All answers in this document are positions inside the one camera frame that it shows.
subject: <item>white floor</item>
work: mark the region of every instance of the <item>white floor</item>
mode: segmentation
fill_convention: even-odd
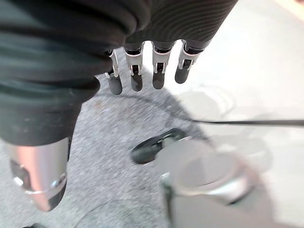
[[[212,43],[174,82],[180,45],[165,87],[193,118],[304,119],[304,22],[272,0],[240,0]],[[151,70],[150,43],[144,64]],[[272,192],[279,221],[304,226],[304,128],[201,125],[221,151],[245,155]]]

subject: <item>black cable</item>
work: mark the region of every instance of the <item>black cable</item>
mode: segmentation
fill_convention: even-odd
[[[112,94],[98,94],[97,96],[106,96],[106,97],[112,97],[112,98],[125,98],[125,99],[135,99],[138,101],[142,101],[145,103],[150,103],[160,109],[162,109],[164,112],[168,113],[170,116],[184,121],[189,121],[193,123],[201,123],[201,124],[230,124],[230,125],[261,125],[261,126],[304,126],[304,120],[232,120],[232,121],[214,121],[214,120],[206,120],[206,119],[192,119],[185,116],[180,116],[176,114],[175,112],[168,109],[166,106],[160,104],[159,102],[156,102],[154,100],[151,100],[146,97],[142,96],[136,96],[136,95],[119,95],[114,96]]]

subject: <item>black fingertip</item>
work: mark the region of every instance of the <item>black fingertip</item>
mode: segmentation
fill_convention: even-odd
[[[161,72],[153,73],[153,87],[155,89],[161,89],[163,88],[165,82],[165,74],[162,74]]]
[[[122,93],[123,85],[119,76],[108,78],[108,84],[112,94],[119,95]]]
[[[133,76],[131,75],[131,86],[132,89],[136,92],[141,91],[143,88],[143,80],[142,80],[142,75],[134,74]]]
[[[175,73],[175,81],[178,84],[183,84],[187,80],[188,74],[189,71],[187,67],[183,67],[182,70],[177,68]]]

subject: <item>robotic hand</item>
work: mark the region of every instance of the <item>robotic hand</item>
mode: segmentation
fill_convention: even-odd
[[[75,123],[99,89],[94,76],[107,72],[111,91],[122,92],[114,49],[124,46],[132,88],[140,91],[143,42],[150,40],[160,89],[182,39],[175,80],[183,83],[236,2],[0,1],[0,138],[14,181],[40,210],[63,197]]]

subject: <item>gray carpet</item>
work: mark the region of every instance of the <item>gray carpet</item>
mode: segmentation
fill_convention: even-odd
[[[1,227],[20,228],[34,222],[47,228],[165,227],[155,163],[133,164],[130,150],[173,127],[198,138],[204,135],[194,124],[164,111],[169,108],[187,115],[165,89],[157,91],[152,87],[150,72],[143,70],[142,91],[132,91],[122,50],[118,51],[118,59],[123,94],[111,95],[106,78],[99,77],[101,89],[83,105],[77,121],[66,193],[53,211],[38,211],[15,186],[0,144]]]

